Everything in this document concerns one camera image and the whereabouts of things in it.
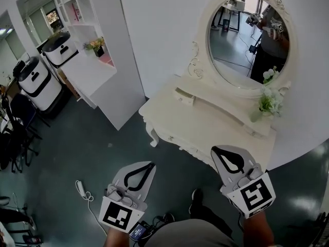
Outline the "orange flowers in black pot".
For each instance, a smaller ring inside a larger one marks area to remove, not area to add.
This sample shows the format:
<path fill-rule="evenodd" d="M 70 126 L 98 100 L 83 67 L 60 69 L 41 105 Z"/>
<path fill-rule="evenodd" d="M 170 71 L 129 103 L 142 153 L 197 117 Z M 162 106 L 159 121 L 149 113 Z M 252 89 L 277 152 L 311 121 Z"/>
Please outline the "orange flowers in black pot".
<path fill-rule="evenodd" d="M 105 46 L 105 40 L 103 37 L 99 37 L 96 40 L 87 42 L 83 45 L 83 48 L 85 50 L 93 50 L 96 57 L 101 57 L 104 55 L 104 49 Z"/>

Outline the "person's dark trousers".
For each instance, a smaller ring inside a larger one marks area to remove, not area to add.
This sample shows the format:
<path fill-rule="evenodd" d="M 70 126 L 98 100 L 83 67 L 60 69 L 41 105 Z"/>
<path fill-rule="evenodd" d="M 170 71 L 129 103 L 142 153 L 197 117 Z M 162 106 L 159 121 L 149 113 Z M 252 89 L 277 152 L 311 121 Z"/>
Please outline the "person's dark trousers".
<path fill-rule="evenodd" d="M 203 205 L 191 204 L 189 207 L 189 214 L 191 219 L 200 219 L 207 221 L 217 227 L 226 236 L 232 238 L 232 229 L 222 218 L 217 216 L 210 208 Z"/>

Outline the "person's right shoe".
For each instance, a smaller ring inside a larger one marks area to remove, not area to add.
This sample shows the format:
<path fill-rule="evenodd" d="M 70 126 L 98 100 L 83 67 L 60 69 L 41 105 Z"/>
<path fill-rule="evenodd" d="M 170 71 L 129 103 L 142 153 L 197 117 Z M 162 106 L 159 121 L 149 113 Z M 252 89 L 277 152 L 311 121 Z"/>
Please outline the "person's right shoe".
<path fill-rule="evenodd" d="M 194 206 L 202 205 L 204 198 L 203 191 L 200 188 L 193 190 L 191 198 L 192 198 L 192 203 L 188 209 L 189 214 L 192 214 L 192 209 Z"/>

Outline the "white black mobile robot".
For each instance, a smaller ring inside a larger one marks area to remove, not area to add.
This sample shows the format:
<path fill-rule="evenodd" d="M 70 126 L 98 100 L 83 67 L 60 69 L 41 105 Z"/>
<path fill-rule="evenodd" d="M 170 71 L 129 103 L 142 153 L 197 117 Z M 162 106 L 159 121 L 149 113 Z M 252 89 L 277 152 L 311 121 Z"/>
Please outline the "white black mobile robot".
<path fill-rule="evenodd" d="M 20 61 L 16 77 L 28 98 L 42 112 L 49 110 L 62 91 L 62 85 L 38 57 Z"/>
<path fill-rule="evenodd" d="M 54 68 L 59 68 L 79 52 L 69 32 L 58 32 L 43 45 L 42 53 Z"/>

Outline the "person's grey shirt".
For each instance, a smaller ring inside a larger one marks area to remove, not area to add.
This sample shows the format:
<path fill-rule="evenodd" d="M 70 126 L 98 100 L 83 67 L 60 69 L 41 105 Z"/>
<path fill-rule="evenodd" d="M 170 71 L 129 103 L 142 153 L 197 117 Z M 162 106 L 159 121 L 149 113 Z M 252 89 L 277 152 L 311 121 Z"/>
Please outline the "person's grey shirt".
<path fill-rule="evenodd" d="M 238 247 L 217 227 L 200 219 L 173 222 L 161 227 L 144 247 Z"/>

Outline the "cream small drawer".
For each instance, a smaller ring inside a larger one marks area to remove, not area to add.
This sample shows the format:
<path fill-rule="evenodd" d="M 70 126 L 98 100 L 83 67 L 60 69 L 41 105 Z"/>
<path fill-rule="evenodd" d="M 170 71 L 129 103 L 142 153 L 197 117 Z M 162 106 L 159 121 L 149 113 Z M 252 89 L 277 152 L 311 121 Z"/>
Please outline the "cream small drawer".
<path fill-rule="evenodd" d="M 180 101 L 180 102 L 185 104 L 185 105 L 189 105 L 189 106 L 193 106 L 194 101 L 195 101 L 195 96 L 194 95 L 191 95 L 191 94 L 183 91 L 182 89 L 180 89 L 178 87 L 176 87 L 173 90 L 173 96 L 178 101 L 179 101 L 179 98 L 182 98 L 182 101 Z"/>
<path fill-rule="evenodd" d="M 267 137 L 270 132 L 270 125 L 266 123 L 251 122 L 243 125 L 243 129 L 252 136 Z"/>

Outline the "white low cabinet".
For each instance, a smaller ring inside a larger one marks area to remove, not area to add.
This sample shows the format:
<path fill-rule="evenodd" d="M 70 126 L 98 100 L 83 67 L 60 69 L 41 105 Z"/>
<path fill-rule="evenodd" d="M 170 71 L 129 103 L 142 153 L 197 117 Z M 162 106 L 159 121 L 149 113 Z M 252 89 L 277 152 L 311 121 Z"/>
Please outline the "white low cabinet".
<path fill-rule="evenodd" d="M 117 72 L 115 67 L 81 53 L 63 64 L 61 71 L 80 97 L 93 109 L 98 106 L 93 95 Z"/>

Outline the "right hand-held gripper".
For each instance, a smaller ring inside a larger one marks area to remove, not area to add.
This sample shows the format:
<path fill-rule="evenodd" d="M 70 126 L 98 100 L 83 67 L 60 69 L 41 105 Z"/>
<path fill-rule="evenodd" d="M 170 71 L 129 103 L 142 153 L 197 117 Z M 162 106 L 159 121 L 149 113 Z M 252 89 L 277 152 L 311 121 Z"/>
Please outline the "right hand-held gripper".
<path fill-rule="evenodd" d="M 244 218 L 248 219 L 273 204 L 276 194 L 269 175 L 263 173 L 246 149 L 231 145 L 213 146 L 211 157 L 224 184 L 221 193 Z"/>

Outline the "white shelf unit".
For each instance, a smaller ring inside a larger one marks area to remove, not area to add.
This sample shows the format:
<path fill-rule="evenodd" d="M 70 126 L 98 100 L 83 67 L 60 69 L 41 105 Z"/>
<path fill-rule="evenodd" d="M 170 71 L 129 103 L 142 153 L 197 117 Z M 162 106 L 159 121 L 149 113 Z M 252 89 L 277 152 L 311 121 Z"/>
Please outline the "white shelf unit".
<path fill-rule="evenodd" d="M 55 0 L 55 3 L 78 52 L 116 68 L 117 72 L 93 96 L 96 108 L 120 129 L 145 103 L 121 0 L 76 0 L 82 15 L 80 22 L 75 20 L 73 1 Z M 98 58 L 83 45 L 99 37 L 104 38 L 105 46 L 104 55 Z"/>

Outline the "black device with blue screen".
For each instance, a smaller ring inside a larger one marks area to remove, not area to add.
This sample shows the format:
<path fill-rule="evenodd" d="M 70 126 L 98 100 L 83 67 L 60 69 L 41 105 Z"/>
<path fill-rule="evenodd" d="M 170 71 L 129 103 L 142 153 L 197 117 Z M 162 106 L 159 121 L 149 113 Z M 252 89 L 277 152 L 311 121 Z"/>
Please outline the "black device with blue screen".
<path fill-rule="evenodd" d="M 152 230 L 152 226 L 147 224 L 145 221 L 137 222 L 136 225 L 131 229 L 129 237 L 133 241 L 140 241 L 146 238 Z"/>

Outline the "pink book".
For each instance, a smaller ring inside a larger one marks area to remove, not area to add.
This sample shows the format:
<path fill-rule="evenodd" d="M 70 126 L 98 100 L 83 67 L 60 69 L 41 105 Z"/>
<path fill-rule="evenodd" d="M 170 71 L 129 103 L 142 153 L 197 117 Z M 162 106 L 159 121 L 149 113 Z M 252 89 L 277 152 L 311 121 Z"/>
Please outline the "pink book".
<path fill-rule="evenodd" d="M 74 11 L 75 20 L 76 20 L 77 22 L 82 21 L 82 15 L 81 15 L 81 13 L 80 13 L 80 9 L 79 9 L 79 7 L 78 7 L 78 4 L 77 4 L 76 0 L 74 0 L 74 1 L 71 3 L 71 5 L 72 5 L 73 11 Z"/>

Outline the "oval mirror with cream frame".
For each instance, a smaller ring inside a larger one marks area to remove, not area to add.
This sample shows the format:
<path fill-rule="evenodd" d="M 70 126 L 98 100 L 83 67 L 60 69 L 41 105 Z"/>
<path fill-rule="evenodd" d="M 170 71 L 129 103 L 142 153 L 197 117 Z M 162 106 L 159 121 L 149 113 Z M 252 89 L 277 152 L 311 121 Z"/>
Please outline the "oval mirror with cream frame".
<path fill-rule="evenodd" d="M 298 42 L 282 0 L 210 0 L 187 73 L 211 87 L 254 96 L 284 89 L 296 72 Z"/>

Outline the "cream ornate dressing table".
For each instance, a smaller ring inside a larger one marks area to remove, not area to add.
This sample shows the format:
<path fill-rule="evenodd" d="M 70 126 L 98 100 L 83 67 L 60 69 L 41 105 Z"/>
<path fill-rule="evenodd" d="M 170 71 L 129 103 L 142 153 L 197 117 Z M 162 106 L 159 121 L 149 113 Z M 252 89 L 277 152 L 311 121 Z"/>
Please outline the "cream ornate dressing table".
<path fill-rule="evenodd" d="M 170 79 L 139 109 L 152 138 L 151 146 L 156 147 L 162 139 L 214 167 L 211 148 L 231 145 L 246 149 L 263 170 L 272 169 L 277 134 L 274 129 L 270 129 L 267 137 L 252 136 L 241 122 L 214 105 L 200 99 L 193 106 L 181 103 L 173 96 L 179 79 L 177 76 Z"/>

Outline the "white flowers in vase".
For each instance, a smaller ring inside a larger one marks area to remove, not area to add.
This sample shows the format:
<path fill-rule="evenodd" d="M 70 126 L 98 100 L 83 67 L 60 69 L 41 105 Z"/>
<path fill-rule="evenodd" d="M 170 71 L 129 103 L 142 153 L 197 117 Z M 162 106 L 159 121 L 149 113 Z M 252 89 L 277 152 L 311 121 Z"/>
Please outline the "white flowers in vase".
<path fill-rule="evenodd" d="M 276 89 L 264 86 L 257 106 L 250 114 L 250 121 L 257 122 L 263 116 L 281 116 L 283 109 L 283 95 Z"/>

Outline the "person's right forearm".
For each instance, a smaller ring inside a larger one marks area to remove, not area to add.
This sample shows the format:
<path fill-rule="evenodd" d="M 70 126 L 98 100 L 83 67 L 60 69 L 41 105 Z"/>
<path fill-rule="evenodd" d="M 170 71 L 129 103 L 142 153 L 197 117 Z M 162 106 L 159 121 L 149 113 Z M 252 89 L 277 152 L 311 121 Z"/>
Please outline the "person's right forearm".
<path fill-rule="evenodd" d="M 245 219 L 243 229 L 243 247 L 275 246 L 275 238 L 264 211 Z"/>

